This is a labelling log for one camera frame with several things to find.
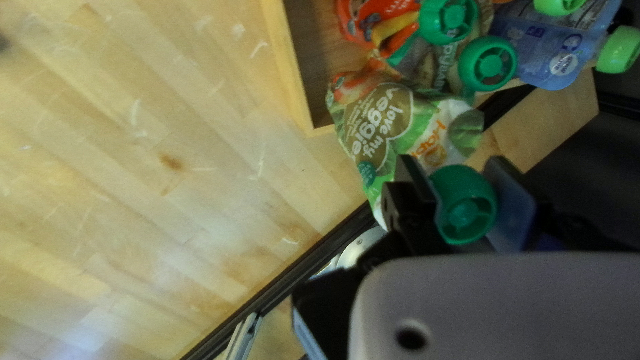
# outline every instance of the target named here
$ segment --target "wooden tray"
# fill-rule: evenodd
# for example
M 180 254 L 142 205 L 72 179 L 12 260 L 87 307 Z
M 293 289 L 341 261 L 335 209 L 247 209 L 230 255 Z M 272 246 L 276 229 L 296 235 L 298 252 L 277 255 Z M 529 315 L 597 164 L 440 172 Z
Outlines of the wooden tray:
M 344 39 L 333 10 L 334 0 L 282 2 L 291 35 L 290 57 L 294 59 L 283 60 L 281 72 L 287 71 L 282 65 L 299 72 L 284 76 L 293 82 L 286 84 L 289 107 L 307 136 L 330 133 L 333 121 L 324 104 L 327 84 L 338 72 L 362 68 L 368 50 Z M 514 79 L 501 90 L 522 84 Z

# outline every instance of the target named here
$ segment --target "baby food pouch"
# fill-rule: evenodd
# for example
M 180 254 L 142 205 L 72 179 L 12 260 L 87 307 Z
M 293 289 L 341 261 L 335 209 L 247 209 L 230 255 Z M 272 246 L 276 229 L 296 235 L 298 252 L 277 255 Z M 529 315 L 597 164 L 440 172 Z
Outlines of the baby food pouch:
M 380 194 L 393 181 L 398 154 L 411 154 L 426 174 L 465 161 L 480 141 L 484 118 L 464 100 L 383 71 L 370 58 L 360 71 L 337 74 L 326 104 L 338 140 L 355 162 L 374 216 L 385 226 Z

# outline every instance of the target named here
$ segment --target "scratch mark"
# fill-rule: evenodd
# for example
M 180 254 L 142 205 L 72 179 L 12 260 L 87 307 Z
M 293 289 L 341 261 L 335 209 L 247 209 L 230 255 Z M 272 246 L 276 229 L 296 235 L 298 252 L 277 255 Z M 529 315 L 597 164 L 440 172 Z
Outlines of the scratch mark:
M 142 129 L 140 131 L 136 131 L 133 136 L 136 138 L 146 138 L 147 136 L 149 136 L 149 133 L 147 132 L 147 130 Z
M 42 110 L 42 115 L 40 116 L 40 118 L 33 124 L 33 135 L 36 138 L 40 138 L 40 130 L 38 129 L 38 127 L 40 126 L 40 123 L 47 117 L 47 114 L 49 113 L 49 111 L 47 110 L 47 108 L 49 107 L 49 105 L 51 105 L 57 98 L 59 98 L 63 92 L 67 91 L 67 89 L 63 89 L 60 90 L 57 94 L 54 94 L 49 100 L 47 100 L 47 102 L 43 105 L 43 110 Z
M 264 156 L 267 154 L 267 142 L 264 139 L 264 133 L 262 134 L 262 149 L 260 150 L 260 161 L 258 161 L 258 177 L 262 176 L 262 170 L 264 169 Z
M 286 243 L 288 243 L 288 244 L 291 244 L 291 245 L 297 245 L 297 244 L 299 244 L 299 243 L 300 243 L 300 241 L 299 241 L 299 240 L 298 240 L 298 241 L 293 241 L 293 240 L 291 240 L 291 239 L 289 239 L 289 238 L 287 238 L 287 237 L 282 238 L 282 241 L 284 241 L 284 242 L 286 242 Z
M 78 244 L 76 244 L 76 249 L 74 250 L 74 253 L 71 254 L 71 258 L 75 258 L 76 255 L 78 255 L 78 252 L 80 252 L 81 247 L 82 247 L 82 240 L 78 241 Z
M 131 109 L 129 110 L 129 122 L 133 127 L 138 125 L 138 111 L 140 110 L 141 102 L 142 99 L 135 100 L 133 104 L 131 104 Z
M 193 28 L 197 31 L 197 32 L 201 32 L 202 29 L 211 21 L 213 20 L 213 17 L 210 15 L 207 16 L 203 16 L 202 18 L 200 18 L 200 20 L 196 21 L 193 24 Z
M 269 46 L 269 44 L 267 44 L 267 42 L 264 41 L 263 39 L 260 39 L 260 42 L 253 48 L 251 55 L 249 55 L 249 59 L 253 59 L 253 57 L 258 53 L 258 50 L 260 50 L 260 48 L 265 46 Z
M 56 211 L 58 210 L 59 207 L 60 207 L 60 204 L 56 205 L 46 216 L 44 216 L 42 221 L 45 221 L 45 220 L 49 219 L 50 217 L 52 217 L 53 214 L 56 213 Z
M 231 27 L 231 34 L 233 34 L 235 41 L 240 40 L 240 38 L 244 35 L 245 32 L 246 32 L 246 29 L 244 28 L 244 25 L 242 25 L 240 22 L 238 22 L 236 25 L 233 25 Z
M 87 219 L 89 218 L 89 214 L 91 213 L 92 210 L 93 210 L 93 208 L 89 208 L 86 211 L 86 213 L 84 213 L 84 216 L 83 216 L 82 220 L 80 220 L 80 224 L 78 224 L 78 228 L 76 230 L 77 234 L 79 234 L 84 229 L 84 225 L 85 225 Z
M 207 94 L 208 97 L 212 97 L 216 92 L 219 92 L 220 89 L 225 86 L 227 80 L 222 79 L 214 88 L 211 88 L 211 91 Z
M 109 197 L 104 196 L 103 194 L 99 193 L 99 192 L 93 192 L 93 194 L 95 195 L 95 197 L 97 197 L 98 199 L 104 201 L 104 202 L 111 202 L 111 199 L 109 199 Z

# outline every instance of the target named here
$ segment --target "wooden surface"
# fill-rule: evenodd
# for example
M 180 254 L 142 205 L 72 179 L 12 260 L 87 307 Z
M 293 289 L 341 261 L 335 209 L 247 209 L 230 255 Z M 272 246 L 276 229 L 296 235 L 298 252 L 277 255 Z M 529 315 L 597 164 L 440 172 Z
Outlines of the wooden surface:
M 364 201 L 291 116 L 280 0 L 0 0 L 0 33 L 0 359 L 177 359 Z M 580 81 L 487 151 L 537 161 Z M 273 314 L 252 356 L 296 359 Z

